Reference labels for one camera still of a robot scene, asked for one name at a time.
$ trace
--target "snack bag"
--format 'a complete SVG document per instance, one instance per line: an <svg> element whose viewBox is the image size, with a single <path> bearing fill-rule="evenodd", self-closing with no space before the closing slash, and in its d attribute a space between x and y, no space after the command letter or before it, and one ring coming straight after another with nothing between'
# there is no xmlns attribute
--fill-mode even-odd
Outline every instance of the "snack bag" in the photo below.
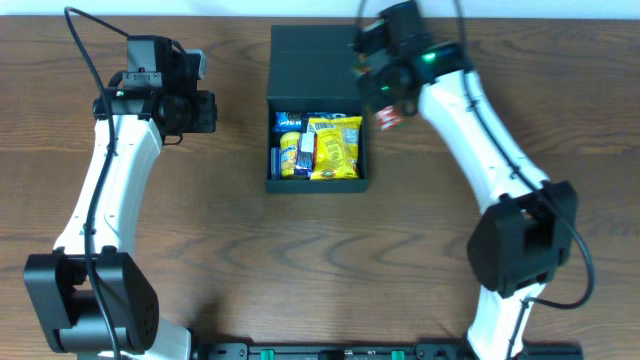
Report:
<svg viewBox="0 0 640 360"><path fill-rule="evenodd" d="M361 116L310 118L317 136L316 164L311 180L357 179Z"/></svg>

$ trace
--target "wooden table surface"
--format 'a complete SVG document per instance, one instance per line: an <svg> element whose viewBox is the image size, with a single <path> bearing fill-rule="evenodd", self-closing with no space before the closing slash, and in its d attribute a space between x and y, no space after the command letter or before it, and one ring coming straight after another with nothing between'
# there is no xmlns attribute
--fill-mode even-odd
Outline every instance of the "wooden table surface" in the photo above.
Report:
<svg viewBox="0 0 640 360"><path fill-rule="evenodd" d="M370 131L365 194L264 192L270 25L348 20L109 20L203 49L201 87L217 96L218 131L164 149L144 195L137 262L164 317L207 340L413 342L467 330L479 285L466 243L479 214L427 123ZM76 22L103 79L126 68L121 37ZM451 20L430 28L456 37ZM588 359L637 359L640 22L470 20L468 33L515 139L577 190L597 266L588 306L534 308L526 338L579 341ZM0 84L0 358L57 359L22 270L28 254L51 250L77 201L97 90L62 17L0 18ZM584 286L574 246L544 296L572 301Z"/></svg>

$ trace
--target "white wall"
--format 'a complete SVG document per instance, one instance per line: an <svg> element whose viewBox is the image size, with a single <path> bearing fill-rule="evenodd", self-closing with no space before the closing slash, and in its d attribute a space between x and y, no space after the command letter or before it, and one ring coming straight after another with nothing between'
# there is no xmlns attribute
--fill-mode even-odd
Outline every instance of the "white wall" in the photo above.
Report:
<svg viewBox="0 0 640 360"><path fill-rule="evenodd" d="M454 15L452 0L418 0L427 17ZM468 17L640 19L640 0L461 0ZM71 5L96 15L353 17L360 0L0 0L0 15L62 14ZM399 0L368 0L365 15Z"/></svg>

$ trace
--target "dark green box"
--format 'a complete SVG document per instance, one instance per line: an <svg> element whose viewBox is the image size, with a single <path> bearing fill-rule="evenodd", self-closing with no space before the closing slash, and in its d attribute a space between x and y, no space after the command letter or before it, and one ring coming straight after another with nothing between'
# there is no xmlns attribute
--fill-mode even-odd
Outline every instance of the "dark green box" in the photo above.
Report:
<svg viewBox="0 0 640 360"><path fill-rule="evenodd" d="M351 44L356 33L352 25L274 25L271 27L271 63L267 106L268 193L364 192L367 177L367 136L363 119L358 142L358 174L352 180L271 179L271 151L280 146L282 134L274 133L277 111L327 111L362 115L362 99L356 87L353 66L357 55Z"/></svg>

